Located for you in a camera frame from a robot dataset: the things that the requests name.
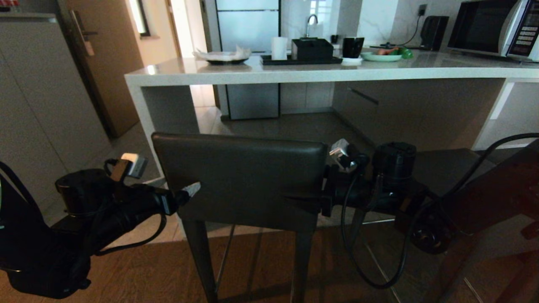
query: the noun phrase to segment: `refrigerator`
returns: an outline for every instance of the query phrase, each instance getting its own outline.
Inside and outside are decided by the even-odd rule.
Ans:
[[[279,0],[216,0],[219,37],[224,52],[236,45],[252,55],[271,54],[280,34]],[[226,85],[231,120],[277,118],[279,84]]]

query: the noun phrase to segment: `black chair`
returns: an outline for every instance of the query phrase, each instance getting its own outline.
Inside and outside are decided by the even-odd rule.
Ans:
[[[292,302],[303,302],[319,205],[284,197],[319,195],[327,146],[219,135],[153,134],[172,191],[200,181],[178,214],[208,302],[218,301],[205,222],[296,232]]]

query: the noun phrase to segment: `microwave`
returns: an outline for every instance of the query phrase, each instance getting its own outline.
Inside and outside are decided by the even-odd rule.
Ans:
[[[539,62],[539,0],[477,0],[460,4],[448,48]]]

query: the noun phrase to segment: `tissue box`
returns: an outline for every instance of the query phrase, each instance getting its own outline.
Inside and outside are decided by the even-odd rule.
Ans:
[[[292,60],[331,59],[333,45],[325,39],[292,39]]]

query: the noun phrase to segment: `faucet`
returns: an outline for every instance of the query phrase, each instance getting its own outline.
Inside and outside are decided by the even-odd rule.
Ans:
[[[318,24],[318,17],[315,14],[312,14],[307,18],[307,33],[305,34],[306,38],[309,38],[309,23],[310,19],[314,17],[314,24]]]

